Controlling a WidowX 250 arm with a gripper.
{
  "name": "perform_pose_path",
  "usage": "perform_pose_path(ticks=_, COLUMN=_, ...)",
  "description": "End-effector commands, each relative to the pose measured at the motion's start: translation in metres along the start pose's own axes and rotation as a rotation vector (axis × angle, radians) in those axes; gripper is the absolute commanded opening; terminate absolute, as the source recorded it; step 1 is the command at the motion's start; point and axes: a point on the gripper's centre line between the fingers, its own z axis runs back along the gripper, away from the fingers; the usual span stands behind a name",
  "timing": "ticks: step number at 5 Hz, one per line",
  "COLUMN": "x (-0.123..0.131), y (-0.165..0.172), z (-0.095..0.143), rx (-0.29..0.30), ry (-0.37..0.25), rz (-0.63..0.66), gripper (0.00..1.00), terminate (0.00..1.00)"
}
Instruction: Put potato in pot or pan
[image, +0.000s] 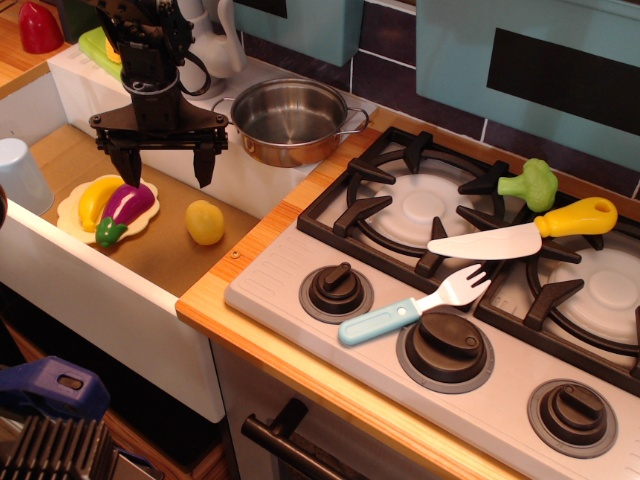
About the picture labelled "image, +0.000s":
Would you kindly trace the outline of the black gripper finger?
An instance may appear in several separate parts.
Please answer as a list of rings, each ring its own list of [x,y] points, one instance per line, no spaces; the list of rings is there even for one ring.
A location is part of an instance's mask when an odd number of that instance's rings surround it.
[[[135,188],[141,183],[142,162],[136,149],[114,149],[109,152],[112,164],[123,181]]]
[[[212,144],[204,144],[194,150],[194,175],[200,188],[204,188],[211,183],[215,163],[216,153]]]

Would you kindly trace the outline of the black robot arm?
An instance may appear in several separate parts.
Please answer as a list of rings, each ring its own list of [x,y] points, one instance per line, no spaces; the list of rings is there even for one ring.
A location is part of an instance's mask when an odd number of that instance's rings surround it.
[[[211,183],[216,156],[228,148],[228,118],[191,104],[180,80],[193,24],[175,1],[92,1],[109,44],[122,61],[121,83],[130,95],[125,107],[89,119],[97,147],[121,178],[137,187],[142,150],[190,150],[200,187]]]

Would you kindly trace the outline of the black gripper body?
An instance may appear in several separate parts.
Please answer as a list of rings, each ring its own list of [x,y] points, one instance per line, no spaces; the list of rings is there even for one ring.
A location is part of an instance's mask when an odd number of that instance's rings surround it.
[[[227,117],[190,103],[178,78],[158,83],[123,75],[121,80],[131,103],[89,119],[101,146],[196,151],[210,147],[215,154],[228,148]]]

